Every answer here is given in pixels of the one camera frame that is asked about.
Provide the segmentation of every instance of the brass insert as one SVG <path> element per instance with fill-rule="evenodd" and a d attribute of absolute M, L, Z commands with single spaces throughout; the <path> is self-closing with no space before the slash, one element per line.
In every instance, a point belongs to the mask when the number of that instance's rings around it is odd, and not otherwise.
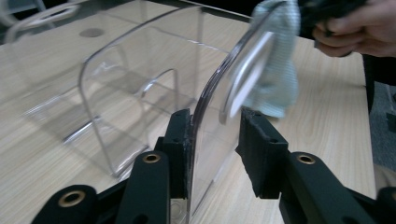
<path fill-rule="evenodd" d="M 59 200 L 58 204 L 61 207 L 71 207 L 82 202 L 85 198 L 85 192 L 81 190 L 70 191 Z"/>
<path fill-rule="evenodd" d="M 314 163 L 315 163 L 314 158 L 312 158 L 312 157 L 310 157 L 310 156 L 307 156 L 307 155 L 305 155 L 305 154 L 298 155 L 298 156 L 297 156 L 297 160 L 300 161 L 300 162 L 302 162 L 302 163 L 308 164 L 308 165 L 311 165 L 311 164 L 314 164 Z"/>
<path fill-rule="evenodd" d="M 143 158 L 143 161 L 146 163 L 154 163 L 161 159 L 161 157 L 157 154 L 148 154 Z"/>

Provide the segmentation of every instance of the table surface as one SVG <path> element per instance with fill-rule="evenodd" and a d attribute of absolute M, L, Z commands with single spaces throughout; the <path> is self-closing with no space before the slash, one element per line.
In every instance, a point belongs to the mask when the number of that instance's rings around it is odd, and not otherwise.
<path fill-rule="evenodd" d="M 149 17 L 171 9 L 150 2 L 147 7 Z M 109 12 L 128 17 L 128 10 L 134 8 L 134 3 L 128 3 Z M 212 15 L 205 15 L 205 21 L 204 42 L 221 49 L 230 49 L 248 28 L 247 23 Z M 292 59 L 300 85 L 298 100 L 288 109 L 285 118 L 271 119 L 271 122 L 289 142 L 290 151 L 305 151 L 320 157 L 346 187 L 374 197 L 361 56 L 329 58 L 314 49 L 311 40 L 296 38 Z M 6 90 L 19 83 L 10 79 L 15 71 L 3 57 L 2 47 L 0 54 L 1 78 L 8 78 L 7 84 L 0 85 L 3 96 L 0 98 L 0 222 L 30 222 L 53 193 L 72 184 L 91 185 L 98 192 L 116 184 L 116 179 L 15 109 L 19 102 L 5 95 Z M 203 74 L 199 79 L 200 88 L 224 58 L 224 53 L 212 56 L 214 58 L 203 58 L 200 62 L 200 74 Z M 76 91 L 70 91 L 68 97 L 73 102 L 77 95 Z M 278 201 L 255 198 L 236 153 L 228 158 L 207 196 L 193 223 L 282 223 Z"/>

